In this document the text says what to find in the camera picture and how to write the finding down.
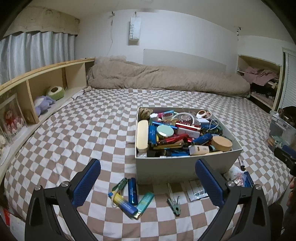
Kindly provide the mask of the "person's right hand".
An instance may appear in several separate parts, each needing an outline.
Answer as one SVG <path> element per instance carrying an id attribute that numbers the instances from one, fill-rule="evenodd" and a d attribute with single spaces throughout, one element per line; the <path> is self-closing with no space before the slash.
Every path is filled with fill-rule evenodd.
<path id="1" fill-rule="evenodd" d="M 294 188 L 295 188 L 295 177 L 290 182 L 290 193 L 288 195 L 287 206 L 290 206 L 293 203 L 293 196 L 294 196 Z"/>

